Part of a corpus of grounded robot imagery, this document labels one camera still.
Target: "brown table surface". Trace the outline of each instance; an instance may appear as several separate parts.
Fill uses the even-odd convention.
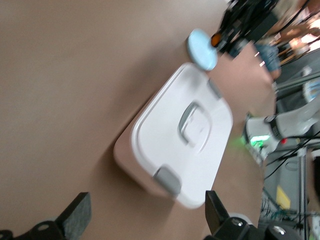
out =
[[[0,229],[15,235],[89,191],[83,240],[200,240],[204,207],[147,194],[115,163],[113,146],[145,101],[188,62],[194,28],[212,34],[223,0],[2,1]],[[272,114],[275,95],[248,46],[209,72],[234,123],[213,188],[257,224],[262,172],[241,144],[246,113]]]

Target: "white plastic container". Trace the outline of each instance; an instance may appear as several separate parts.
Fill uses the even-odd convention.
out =
[[[148,192],[200,207],[211,190],[233,125],[207,74],[183,64],[117,140],[117,164]]]

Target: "yellow sign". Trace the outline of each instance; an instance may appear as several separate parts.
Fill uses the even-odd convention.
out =
[[[279,204],[282,209],[289,209],[291,205],[290,198],[280,185],[276,188],[276,203]]]

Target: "container lid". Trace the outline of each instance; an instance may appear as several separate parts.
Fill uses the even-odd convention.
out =
[[[233,125],[226,101],[209,77],[183,64],[135,122],[137,162],[187,208],[211,190]]]
[[[217,50],[211,45],[210,37],[201,29],[191,32],[187,40],[187,49],[192,61],[203,70],[211,71],[217,65]]]

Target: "orange light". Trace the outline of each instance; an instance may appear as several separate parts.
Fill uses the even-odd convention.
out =
[[[221,39],[221,33],[217,32],[211,37],[211,45],[213,47],[218,46],[218,43],[220,42]]]

